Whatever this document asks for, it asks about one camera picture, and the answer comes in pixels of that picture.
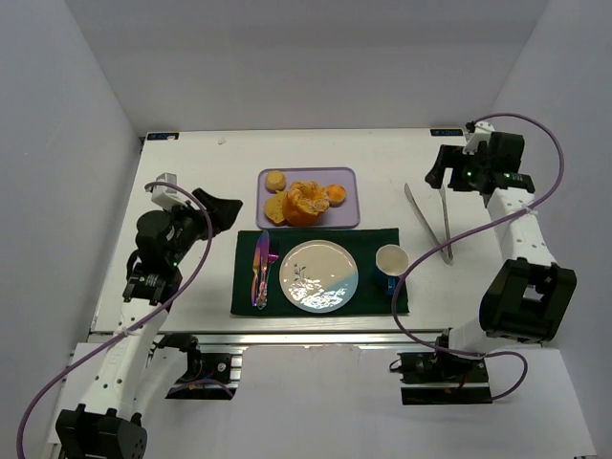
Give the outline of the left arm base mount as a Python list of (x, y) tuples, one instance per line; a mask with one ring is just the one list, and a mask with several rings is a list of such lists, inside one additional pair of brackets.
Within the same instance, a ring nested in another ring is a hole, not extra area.
[(192, 335), (170, 334), (154, 342), (149, 361), (165, 347), (178, 348), (186, 362), (186, 372), (168, 391), (168, 400), (229, 401), (233, 398), (240, 379), (242, 350), (203, 344)]

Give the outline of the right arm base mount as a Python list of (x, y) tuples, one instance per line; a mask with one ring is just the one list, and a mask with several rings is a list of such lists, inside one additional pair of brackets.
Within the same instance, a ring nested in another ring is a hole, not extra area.
[(388, 367), (401, 381), (403, 405), (491, 404), (486, 364), (439, 352), (401, 353)]

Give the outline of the large orange ring bread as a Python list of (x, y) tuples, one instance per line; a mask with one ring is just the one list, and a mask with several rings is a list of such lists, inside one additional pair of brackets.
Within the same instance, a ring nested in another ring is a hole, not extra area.
[(287, 192), (283, 213), (289, 225), (309, 227), (329, 206), (324, 187), (315, 181), (297, 181), (291, 184)]

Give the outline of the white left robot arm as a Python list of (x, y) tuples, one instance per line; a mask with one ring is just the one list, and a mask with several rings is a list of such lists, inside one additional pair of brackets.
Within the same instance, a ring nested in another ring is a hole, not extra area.
[(68, 458), (143, 457), (143, 420), (153, 404), (176, 384), (198, 384), (204, 375), (195, 337), (158, 333), (188, 284), (181, 261), (196, 242), (229, 230), (243, 203), (162, 182), (149, 189), (157, 209), (136, 224), (118, 328), (98, 348), (101, 365), (77, 407), (61, 410), (55, 422)]

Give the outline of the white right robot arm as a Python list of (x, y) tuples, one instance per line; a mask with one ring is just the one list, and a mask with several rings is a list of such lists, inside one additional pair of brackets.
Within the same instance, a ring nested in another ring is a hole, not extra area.
[(503, 258), (478, 316), (448, 332), (456, 355), (489, 354), (502, 339), (552, 340), (577, 287), (575, 272), (557, 263), (540, 230), (533, 180), (519, 170), (524, 144), (520, 135), (479, 130), (465, 146), (442, 145), (426, 175), (439, 189), (449, 171), (451, 190), (482, 196)]

